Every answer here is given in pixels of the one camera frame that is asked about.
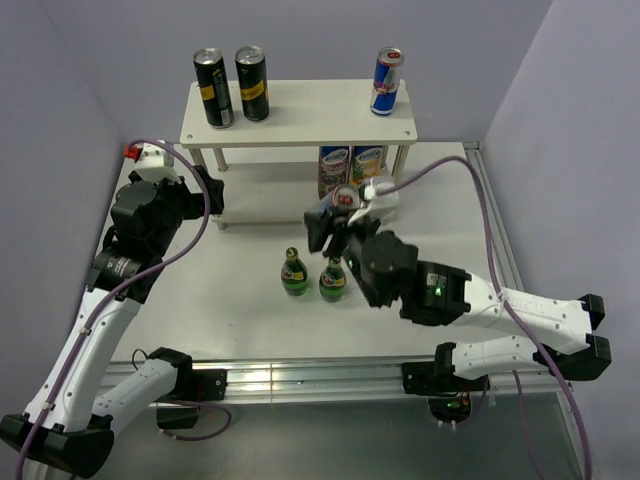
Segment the small red-tab silver can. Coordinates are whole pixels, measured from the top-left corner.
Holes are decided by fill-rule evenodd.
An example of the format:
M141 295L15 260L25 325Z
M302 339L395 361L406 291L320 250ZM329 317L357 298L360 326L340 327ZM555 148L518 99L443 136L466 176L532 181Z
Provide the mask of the small red-tab silver can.
M359 189L350 184L336 186L320 200L320 210L338 209L339 211L352 211L360 207L361 200Z

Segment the black and gold can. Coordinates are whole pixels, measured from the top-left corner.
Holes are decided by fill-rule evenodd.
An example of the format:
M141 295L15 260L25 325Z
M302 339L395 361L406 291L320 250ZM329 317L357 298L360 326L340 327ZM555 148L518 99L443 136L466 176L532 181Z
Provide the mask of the black and gold can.
M200 49L193 55L193 64L208 123L218 129L231 126L234 113L221 51Z

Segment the dark olive beverage can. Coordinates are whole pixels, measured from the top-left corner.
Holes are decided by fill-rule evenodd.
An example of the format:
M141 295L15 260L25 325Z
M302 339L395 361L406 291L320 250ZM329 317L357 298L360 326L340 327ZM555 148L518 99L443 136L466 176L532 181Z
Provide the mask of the dark olive beverage can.
M255 45L239 48L235 55L244 116L252 122L264 121L270 113L266 56Z

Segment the blue silver energy drink can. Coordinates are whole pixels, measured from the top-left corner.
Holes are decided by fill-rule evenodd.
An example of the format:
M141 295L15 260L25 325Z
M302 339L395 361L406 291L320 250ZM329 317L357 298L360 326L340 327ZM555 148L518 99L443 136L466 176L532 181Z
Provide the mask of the blue silver energy drink can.
M403 52L395 47L382 48L377 55L370 102L371 111L379 116L392 113L400 86Z

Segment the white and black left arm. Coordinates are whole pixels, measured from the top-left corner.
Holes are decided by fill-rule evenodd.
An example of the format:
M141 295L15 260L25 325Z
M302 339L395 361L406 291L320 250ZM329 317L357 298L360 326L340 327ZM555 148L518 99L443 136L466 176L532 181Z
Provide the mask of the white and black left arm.
M195 394L191 356L166 347L151 352L138 371L106 394L98 392L121 337L166 266L163 257L177 230L186 220L204 220L224 209L223 181L201 166L192 174L198 193L175 172L148 181L138 170L117 191L112 224L58 360L24 411L1 420L1 439L21 462L89 479L148 404Z

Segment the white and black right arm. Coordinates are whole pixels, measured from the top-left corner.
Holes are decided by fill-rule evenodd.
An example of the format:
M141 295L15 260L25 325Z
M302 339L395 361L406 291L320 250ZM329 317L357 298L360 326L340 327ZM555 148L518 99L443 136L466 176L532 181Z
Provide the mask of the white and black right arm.
M446 341L428 371L443 389L493 373L544 367L567 381L593 381L612 362L608 339L596 328L601 297L557 300L499 289L466 270L423 261L416 246L354 207L316 206L304 214L308 248L343 259L371 307L399 302L399 315L425 327L486 328L498 338Z

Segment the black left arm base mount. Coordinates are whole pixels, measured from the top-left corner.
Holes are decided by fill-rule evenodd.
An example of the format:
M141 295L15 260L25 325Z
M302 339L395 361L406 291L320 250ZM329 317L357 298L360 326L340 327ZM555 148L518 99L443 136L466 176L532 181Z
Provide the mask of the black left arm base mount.
M159 401L215 402L222 401L227 385L227 371L223 369L195 369L185 386L178 386ZM163 430L192 429L204 415L204 408L197 406L169 406L156 408L156 424Z

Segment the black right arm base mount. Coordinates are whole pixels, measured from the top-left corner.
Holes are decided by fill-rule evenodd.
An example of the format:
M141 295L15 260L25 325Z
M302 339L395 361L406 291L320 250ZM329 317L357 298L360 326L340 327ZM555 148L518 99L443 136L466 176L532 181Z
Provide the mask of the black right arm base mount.
M436 425L449 431L456 431L481 409L490 389L488 376L476 380L437 376L434 362L405 362L401 373L404 393L425 397Z

